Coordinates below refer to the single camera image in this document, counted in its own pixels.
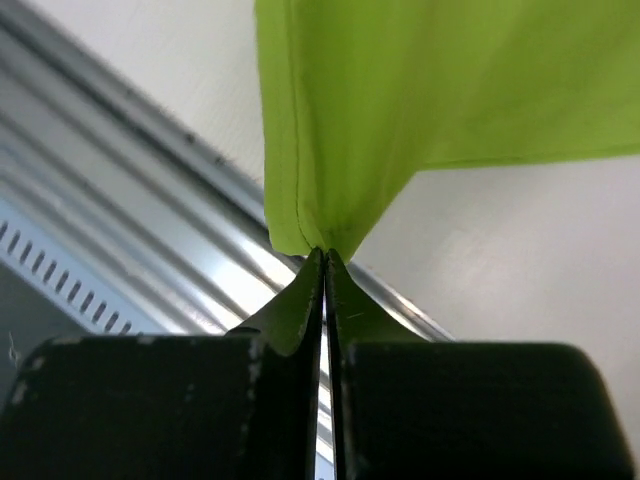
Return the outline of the green fabric shorts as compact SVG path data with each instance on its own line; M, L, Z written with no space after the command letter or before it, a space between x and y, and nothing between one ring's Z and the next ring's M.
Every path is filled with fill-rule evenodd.
M426 170L639 150L635 1L259 1L274 249L353 256Z

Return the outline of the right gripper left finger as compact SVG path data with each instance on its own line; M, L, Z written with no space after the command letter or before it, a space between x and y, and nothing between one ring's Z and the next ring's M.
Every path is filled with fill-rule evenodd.
M311 479L323 254L222 336L41 343L1 414L5 479Z

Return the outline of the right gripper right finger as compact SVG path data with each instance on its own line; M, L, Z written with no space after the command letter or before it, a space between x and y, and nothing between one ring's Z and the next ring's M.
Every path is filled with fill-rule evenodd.
M631 479L605 382L565 343L429 341L326 256L340 479Z

